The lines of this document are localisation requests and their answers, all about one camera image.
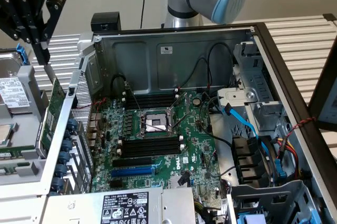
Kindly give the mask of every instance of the yellow wire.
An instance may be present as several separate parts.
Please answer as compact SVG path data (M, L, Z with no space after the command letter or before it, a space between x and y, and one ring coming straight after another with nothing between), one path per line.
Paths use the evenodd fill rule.
M294 146L290 143L289 140L287 140L287 144L295 151ZM302 174L301 174L300 166L298 167L298 169L299 169L299 176L301 177Z

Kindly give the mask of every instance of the cpu socket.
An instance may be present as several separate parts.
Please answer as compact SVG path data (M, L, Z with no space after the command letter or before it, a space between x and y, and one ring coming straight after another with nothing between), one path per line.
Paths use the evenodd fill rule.
M172 131L172 111L169 109L145 110L141 112L140 117L142 122L138 137L155 138L176 134Z

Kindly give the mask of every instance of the green circuit board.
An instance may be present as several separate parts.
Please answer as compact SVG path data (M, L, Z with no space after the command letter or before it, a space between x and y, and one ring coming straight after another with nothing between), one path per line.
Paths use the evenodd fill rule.
M40 141L43 143L44 147L47 150L49 150L52 144L52 139L64 99L65 93L62 89L62 86L58 79L55 78L49 106L45 112L45 118L43 120L42 128L41 130L39 130L41 134L38 136L40 137Z
M177 181L179 176L189 170L194 198L204 202L207 206L220 206L220 196L215 196L215 189L220 188L220 180L219 178L210 176L210 174L219 173L219 166L214 158L210 163L209 171L206 170L210 157L215 150L214 140L197 126L200 119L199 107L195 107L192 104L194 98L200 99L201 94L188 92L187 95L172 109L172 124L176 123L188 113L186 118L175 128L176 133L182 135L184 138L183 144L185 144L185 148L182 150L181 154L152 157L152 163L157 165L154 174L122 177L123 187L118 189L126 190L160 186L164 189L172 188L174 181ZM101 148L100 141L96 141L93 153L95 174L92 180L91 192L116 190L115 188L112 189L110 187L110 181L112 180L111 171L114 169L112 162L113 160L119 159L116 154L116 148L120 130L122 130L124 134L129 131L131 133L131 135L128 136L130 140L139 138L137 136L140 131L139 116L137 116L139 111L123 110L120 101L116 102L115 107L113 107L112 104L113 101L108 101L100 110L100 113L106 118L102 131L105 133L110 131L110 140L105 140L105 148L103 149ZM158 110L160 113L163 108L151 110ZM126 125L126 120L130 120L131 116L132 124ZM121 120L124 122L122 128L118 127ZM205 108L202 109L201 121L204 126L208 123ZM163 134L166 133L155 132L152 133L151 136L160 136ZM202 153L205 156L204 163L201 159Z

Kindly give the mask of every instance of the white sticker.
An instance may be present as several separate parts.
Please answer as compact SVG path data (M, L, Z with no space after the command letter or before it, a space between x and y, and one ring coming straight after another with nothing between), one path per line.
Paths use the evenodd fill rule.
M51 112L50 111L48 111L48 116L47 116L47 121L46 121L46 123L47 123L47 125L48 125L48 127L49 128L51 128L51 120L52 120L52 114L51 114Z
M29 102L19 78L1 78L0 95L8 108L27 107Z
M171 46L161 46L160 47L160 53L161 54L172 54L173 49Z
M0 153L0 158L9 158L12 157L11 153Z

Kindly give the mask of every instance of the motherboard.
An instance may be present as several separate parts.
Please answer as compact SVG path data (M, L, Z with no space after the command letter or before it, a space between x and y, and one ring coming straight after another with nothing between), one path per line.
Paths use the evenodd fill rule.
M97 135L92 192L188 186L196 201L221 205L214 140L201 128L209 124L201 94L181 95L171 107L141 110L107 100L92 114Z

